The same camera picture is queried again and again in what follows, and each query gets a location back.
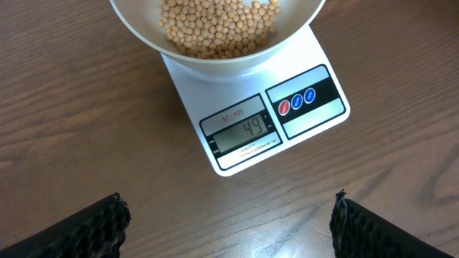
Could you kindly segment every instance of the scale platform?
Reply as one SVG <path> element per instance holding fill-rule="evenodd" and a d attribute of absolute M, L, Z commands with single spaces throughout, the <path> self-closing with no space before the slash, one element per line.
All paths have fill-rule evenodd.
<path fill-rule="evenodd" d="M 163 55 L 210 163 L 231 176 L 348 118 L 349 103 L 312 30 L 238 75 L 206 75 Z"/>

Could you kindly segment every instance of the blue button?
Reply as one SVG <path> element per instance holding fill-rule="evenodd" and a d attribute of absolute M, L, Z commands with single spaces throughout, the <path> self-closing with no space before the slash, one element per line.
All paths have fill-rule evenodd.
<path fill-rule="evenodd" d="M 294 110 L 301 108 L 302 104 L 303 104 L 303 96 L 301 96 L 301 94 L 296 94 L 295 96 L 292 97 L 292 108 Z"/>
<path fill-rule="evenodd" d="M 311 104 L 315 98 L 316 90 L 314 90 L 313 88 L 309 88 L 306 90 L 306 92 L 304 92 L 304 102 L 306 102 L 306 104 Z"/>

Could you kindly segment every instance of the bowl of soybeans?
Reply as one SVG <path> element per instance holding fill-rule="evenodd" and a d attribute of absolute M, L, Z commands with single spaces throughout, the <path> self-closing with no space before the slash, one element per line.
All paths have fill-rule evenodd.
<path fill-rule="evenodd" d="M 221 72 L 273 56 L 309 26 L 325 0 L 110 1 L 123 23 L 154 49 L 187 67 Z"/>

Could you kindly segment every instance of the wood grain surface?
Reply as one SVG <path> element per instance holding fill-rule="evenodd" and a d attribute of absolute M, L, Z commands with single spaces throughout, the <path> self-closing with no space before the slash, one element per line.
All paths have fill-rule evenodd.
<path fill-rule="evenodd" d="M 109 1 L 0 2 L 0 248 L 120 192 L 122 257 L 332 257 L 334 194 L 459 257 L 459 1 L 331 0 L 345 122 L 215 174 Z"/>

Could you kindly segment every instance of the red button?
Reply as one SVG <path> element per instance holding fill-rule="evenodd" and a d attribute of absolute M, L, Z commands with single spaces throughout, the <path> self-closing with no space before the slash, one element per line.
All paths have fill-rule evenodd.
<path fill-rule="evenodd" d="M 290 111 L 290 102 L 288 100 L 282 100 L 279 104 L 279 115 L 287 115 Z"/>

